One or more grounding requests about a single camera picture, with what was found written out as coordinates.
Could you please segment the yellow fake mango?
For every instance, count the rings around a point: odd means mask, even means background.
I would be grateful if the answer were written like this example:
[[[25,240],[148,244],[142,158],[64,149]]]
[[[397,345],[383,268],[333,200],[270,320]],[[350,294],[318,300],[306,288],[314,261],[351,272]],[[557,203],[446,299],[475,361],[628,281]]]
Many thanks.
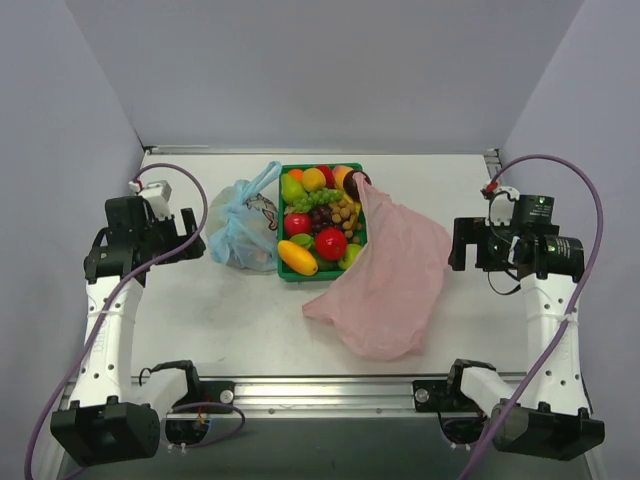
[[[289,240],[281,240],[277,250],[281,260],[298,274],[313,276],[318,272],[316,259],[304,247]]]

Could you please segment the pink plastic bag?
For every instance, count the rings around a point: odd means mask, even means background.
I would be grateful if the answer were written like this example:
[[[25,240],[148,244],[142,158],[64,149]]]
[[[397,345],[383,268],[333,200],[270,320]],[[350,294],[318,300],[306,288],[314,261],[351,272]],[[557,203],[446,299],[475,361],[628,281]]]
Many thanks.
[[[424,349],[427,324],[444,283],[451,238],[445,228],[354,175],[367,243],[303,315],[331,324],[355,354],[396,360]]]

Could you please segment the green fake apple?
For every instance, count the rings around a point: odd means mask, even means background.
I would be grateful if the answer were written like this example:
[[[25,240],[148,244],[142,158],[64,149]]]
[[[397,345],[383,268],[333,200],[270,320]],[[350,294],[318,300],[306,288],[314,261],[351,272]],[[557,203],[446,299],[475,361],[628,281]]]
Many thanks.
[[[337,261],[338,267],[343,271],[347,270],[355,262],[361,250],[360,244],[349,243],[343,256]]]

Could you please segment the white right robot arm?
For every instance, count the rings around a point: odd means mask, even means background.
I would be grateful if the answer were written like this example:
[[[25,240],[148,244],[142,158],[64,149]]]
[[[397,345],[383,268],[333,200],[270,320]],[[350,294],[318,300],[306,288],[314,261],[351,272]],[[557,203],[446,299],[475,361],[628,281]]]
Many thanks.
[[[583,245],[560,235],[552,222],[553,198],[496,186],[483,195],[486,217],[454,222],[449,265],[464,270],[466,249],[474,245],[477,269],[515,277],[525,303],[529,374],[518,393],[491,364],[458,359],[443,395],[456,409],[476,405],[497,429],[491,440],[497,450],[572,460],[605,438],[584,392],[578,305],[571,299],[585,277]]]

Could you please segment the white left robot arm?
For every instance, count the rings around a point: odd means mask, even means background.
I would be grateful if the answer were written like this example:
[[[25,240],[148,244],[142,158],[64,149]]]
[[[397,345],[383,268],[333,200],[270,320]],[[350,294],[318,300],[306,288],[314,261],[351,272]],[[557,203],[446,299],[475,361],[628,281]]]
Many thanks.
[[[81,467],[151,458],[160,443],[160,419],[171,407],[196,408],[202,386],[191,371],[169,373],[133,389],[135,318],[154,264],[203,256],[205,244],[190,208],[178,233],[166,200],[131,195],[105,203],[107,224],[84,260],[88,299],[85,351],[69,405],[53,413],[50,431]]]

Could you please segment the blue tied plastic bag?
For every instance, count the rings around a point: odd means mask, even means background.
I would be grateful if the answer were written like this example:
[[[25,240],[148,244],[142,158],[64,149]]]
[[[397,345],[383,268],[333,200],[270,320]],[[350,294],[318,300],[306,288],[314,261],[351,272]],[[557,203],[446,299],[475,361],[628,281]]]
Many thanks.
[[[205,235],[213,261],[257,272],[277,268],[279,211],[262,191],[279,179],[281,169],[272,161],[253,180],[240,179],[211,201]]]

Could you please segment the small red fake apple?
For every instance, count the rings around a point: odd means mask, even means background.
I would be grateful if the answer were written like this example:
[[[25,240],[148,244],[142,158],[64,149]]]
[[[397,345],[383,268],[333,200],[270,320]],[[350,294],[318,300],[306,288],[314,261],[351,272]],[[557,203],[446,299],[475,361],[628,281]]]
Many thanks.
[[[293,237],[298,234],[310,234],[312,230],[312,220],[306,213],[291,213],[284,217],[283,227],[287,237]]]

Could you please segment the green fake pear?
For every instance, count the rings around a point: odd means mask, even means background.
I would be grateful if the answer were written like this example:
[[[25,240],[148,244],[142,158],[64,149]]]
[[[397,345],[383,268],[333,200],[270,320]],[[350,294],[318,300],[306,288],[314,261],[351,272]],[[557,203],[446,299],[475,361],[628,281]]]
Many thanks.
[[[280,179],[280,195],[287,205],[294,205],[307,197],[307,192],[300,181],[285,173]]]

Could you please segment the orange fake tangerine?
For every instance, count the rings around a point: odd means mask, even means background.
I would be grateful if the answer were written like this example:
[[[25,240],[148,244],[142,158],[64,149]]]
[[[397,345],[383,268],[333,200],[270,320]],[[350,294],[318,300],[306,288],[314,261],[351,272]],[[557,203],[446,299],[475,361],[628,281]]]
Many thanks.
[[[298,182],[301,182],[303,179],[303,171],[301,169],[291,169],[287,174]]]

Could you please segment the green fake starfruit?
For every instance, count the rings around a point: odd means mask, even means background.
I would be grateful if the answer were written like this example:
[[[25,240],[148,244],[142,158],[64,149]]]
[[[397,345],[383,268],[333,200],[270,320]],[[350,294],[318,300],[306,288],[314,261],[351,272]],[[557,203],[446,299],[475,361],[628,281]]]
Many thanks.
[[[307,233],[299,233],[288,239],[296,252],[313,252],[315,249],[314,237]]]

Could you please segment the yellow orange fake fruit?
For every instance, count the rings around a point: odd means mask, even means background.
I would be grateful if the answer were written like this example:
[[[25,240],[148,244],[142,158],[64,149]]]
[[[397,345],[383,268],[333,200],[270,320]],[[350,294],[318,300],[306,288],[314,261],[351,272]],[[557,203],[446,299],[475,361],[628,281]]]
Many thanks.
[[[309,168],[303,171],[302,185],[307,192],[315,192],[326,186],[324,173],[318,168]]]

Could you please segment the purple fake grapes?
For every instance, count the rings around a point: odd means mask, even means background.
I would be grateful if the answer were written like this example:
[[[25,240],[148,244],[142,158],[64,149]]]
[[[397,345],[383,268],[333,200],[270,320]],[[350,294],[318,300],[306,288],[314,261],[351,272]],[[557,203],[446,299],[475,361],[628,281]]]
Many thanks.
[[[333,225],[332,209],[328,205],[318,205],[310,210],[311,233],[317,235],[322,230]]]

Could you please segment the green fake grapes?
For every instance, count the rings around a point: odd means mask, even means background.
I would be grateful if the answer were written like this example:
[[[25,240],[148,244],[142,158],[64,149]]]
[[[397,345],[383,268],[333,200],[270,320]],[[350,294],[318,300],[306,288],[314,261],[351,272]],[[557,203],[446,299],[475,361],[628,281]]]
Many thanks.
[[[292,213],[309,213],[315,207],[340,201],[343,194],[342,190],[326,188],[311,192],[306,197],[296,200],[290,207],[290,211]]]

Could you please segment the red fake fruit back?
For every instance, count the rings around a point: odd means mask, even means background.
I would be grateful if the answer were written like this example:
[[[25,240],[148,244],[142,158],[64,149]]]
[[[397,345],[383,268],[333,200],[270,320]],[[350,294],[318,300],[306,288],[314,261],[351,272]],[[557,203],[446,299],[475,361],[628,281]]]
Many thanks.
[[[333,189],[335,180],[331,168],[328,165],[317,165],[316,168],[323,174],[325,178],[325,187]]]

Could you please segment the brown fake longan bunch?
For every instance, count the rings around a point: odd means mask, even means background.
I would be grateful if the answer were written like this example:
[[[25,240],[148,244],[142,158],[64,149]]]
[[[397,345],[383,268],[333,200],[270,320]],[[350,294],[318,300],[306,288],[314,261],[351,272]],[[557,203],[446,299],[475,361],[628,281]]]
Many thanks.
[[[330,204],[330,207],[329,226],[340,230],[349,243],[363,245],[364,224],[360,204],[342,199]]]

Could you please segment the dark purple fake plum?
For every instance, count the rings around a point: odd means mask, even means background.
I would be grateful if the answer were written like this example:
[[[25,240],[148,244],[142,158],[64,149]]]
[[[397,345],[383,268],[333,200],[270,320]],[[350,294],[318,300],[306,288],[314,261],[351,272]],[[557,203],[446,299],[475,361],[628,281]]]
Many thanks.
[[[354,201],[360,201],[360,194],[358,190],[358,184],[356,180],[362,177],[366,183],[371,185],[370,177],[361,170],[349,171],[342,181],[342,187],[344,192]]]

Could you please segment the peach fake fruit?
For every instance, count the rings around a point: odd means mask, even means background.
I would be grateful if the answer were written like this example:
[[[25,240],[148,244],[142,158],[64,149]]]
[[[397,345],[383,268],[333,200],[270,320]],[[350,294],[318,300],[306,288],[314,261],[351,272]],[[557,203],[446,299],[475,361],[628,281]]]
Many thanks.
[[[332,170],[334,178],[334,186],[336,189],[343,190],[343,182],[349,172],[353,170],[352,167],[347,165],[336,165]]]

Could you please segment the green plastic basket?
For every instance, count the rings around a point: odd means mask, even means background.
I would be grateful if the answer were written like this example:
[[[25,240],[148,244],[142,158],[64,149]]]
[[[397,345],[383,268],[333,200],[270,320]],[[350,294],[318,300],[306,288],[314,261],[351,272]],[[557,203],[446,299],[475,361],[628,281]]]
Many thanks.
[[[302,171],[309,169],[309,168],[313,168],[317,165],[320,164],[300,164],[300,165],[285,165],[282,167],[282,174],[287,173],[289,170],[291,169],[301,169]],[[358,163],[345,163],[345,164],[328,164],[328,166],[331,168],[331,170],[333,170],[333,168],[336,165],[347,165],[349,167],[352,167],[353,170],[361,170],[362,166]],[[354,201],[352,200],[345,192],[343,194],[342,199],[346,199],[348,201]],[[290,211],[290,205],[287,205],[283,200],[282,197],[280,195],[280,180],[279,180],[279,218],[278,218],[278,232],[277,232],[277,239],[278,242],[281,240],[288,240],[290,237],[287,237],[285,232],[284,232],[284,227],[283,227],[283,220],[284,217],[288,214],[291,214],[292,212]],[[362,210],[362,206],[361,206],[361,214],[362,214],[362,223],[364,224],[364,234],[363,234],[363,240],[364,240],[364,244],[361,245],[362,247],[364,247],[364,245],[367,243],[367,232],[366,232],[366,221],[365,221],[365,214]],[[284,281],[286,282],[306,282],[306,281],[332,281],[337,279],[344,271],[341,270],[338,265],[337,265],[337,261],[327,261],[325,259],[323,259],[314,249],[313,252],[311,252],[311,254],[313,255],[313,257],[316,259],[317,263],[318,263],[318,267],[319,270],[318,272],[313,275],[313,276],[304,276],[304,275],[300,275],[297,272],[295,272],[294,270],[292,270],[288,265],[286,265],[280,258],[279,254],[278,254],[278,275],[280,278],[282,278]]]

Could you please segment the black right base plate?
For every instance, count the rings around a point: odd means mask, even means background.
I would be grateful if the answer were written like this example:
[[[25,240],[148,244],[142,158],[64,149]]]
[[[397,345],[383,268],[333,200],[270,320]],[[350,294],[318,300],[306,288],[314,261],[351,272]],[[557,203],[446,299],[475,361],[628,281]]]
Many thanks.
[[[418,379],[412,382],[414,409],[419,413],[476,413],[482,410],[446,380]]]

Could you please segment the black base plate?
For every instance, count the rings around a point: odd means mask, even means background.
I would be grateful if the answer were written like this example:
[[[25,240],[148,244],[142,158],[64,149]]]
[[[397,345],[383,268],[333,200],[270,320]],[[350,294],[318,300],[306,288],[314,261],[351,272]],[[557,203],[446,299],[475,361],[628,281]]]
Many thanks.
[[[200,380],[188,384],[187,393],[174,403],[174,407],[194,403],[216,403],[216,406],[199,406],[187,409],[190,413],[231,414],[228,408],[234,401],[236,384],[228,379]]]
[[[482,410],[446,380],[418,379],[412,382],[414,409],[419,413],[476,413]]]

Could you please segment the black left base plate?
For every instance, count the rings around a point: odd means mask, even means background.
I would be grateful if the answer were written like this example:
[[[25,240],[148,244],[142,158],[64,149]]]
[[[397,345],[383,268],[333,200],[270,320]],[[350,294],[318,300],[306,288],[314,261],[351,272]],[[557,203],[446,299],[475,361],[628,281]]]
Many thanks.
[[[216,406],[199,406],[187,409],[190,413],[231,414],[228,408],[234,401],[236,384],[228,379],[200,380],[188,384],[187,393],[174,403],[174,407],[194,403],[216,403]]]

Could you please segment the aluminium front rail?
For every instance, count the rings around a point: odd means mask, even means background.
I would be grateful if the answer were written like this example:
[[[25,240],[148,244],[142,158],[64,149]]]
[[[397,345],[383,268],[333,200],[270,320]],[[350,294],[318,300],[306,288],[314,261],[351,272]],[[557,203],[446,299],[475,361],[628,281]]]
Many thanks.
[[[512,398],[513,384],[505,381],[495,370],[481,366],[453,367],[446,380],[449,387],[459,390],[475,402],[482,413],[490,415],[494,407]],[[202,379],[194,367],[174,368],[157,366],[150,373],[133,383],[124,381],[122,393],[101,393],[98,380],[88,380],[84,394],[74,395],[66,408],[56,411],[56,416],[80,412],[100,412],[108,403],[131,406],[142,413],[156,413],[164,418],[179,407],[174,403],[187,393],[188,384],[195,385]],[[338,411],[355,410],[406,410],[414,409],[412,382],[400,377],[375,378],[315,378],[240,380],[236,384],[234,401],[228,405],[243,411],[250,409]],[[216,403],[182,405],[187,409],[199,406],[216,406]]]

